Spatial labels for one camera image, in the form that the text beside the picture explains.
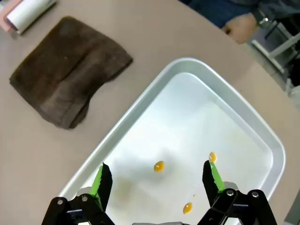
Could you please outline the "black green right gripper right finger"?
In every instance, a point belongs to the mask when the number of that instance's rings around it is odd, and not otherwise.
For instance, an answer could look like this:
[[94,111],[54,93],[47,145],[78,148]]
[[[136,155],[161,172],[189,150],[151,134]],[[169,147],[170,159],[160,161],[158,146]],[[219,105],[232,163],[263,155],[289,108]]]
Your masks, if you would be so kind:
[[263,191],[250,190],[247,194],[225,187],[215,164],[204,162],[202,182],[210,208],[198,222],[200,225],[224,225],[236,218],[242,225],[276,225],[277,222]]

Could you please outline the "person's left hand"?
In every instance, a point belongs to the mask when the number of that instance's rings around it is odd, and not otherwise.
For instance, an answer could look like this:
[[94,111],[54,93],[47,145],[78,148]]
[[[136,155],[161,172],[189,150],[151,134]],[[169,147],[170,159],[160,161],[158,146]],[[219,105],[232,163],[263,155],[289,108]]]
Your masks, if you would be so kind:
[[251,38],[257,26],[257,21],[253,14],[247,13],[228,21],[222,27],[222,31],[237,44],[244,44]]

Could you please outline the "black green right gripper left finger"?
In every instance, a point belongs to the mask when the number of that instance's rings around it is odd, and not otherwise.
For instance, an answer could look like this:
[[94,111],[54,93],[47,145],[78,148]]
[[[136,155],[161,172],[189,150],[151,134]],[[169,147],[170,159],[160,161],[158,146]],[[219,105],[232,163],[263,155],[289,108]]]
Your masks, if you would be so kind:
[[83,193],[72,200],[55,197],[51,200],[43,225],[111,225],[113,221],[106,214],[111,189],[112,173],[102,164],[96,174],[89,193]]

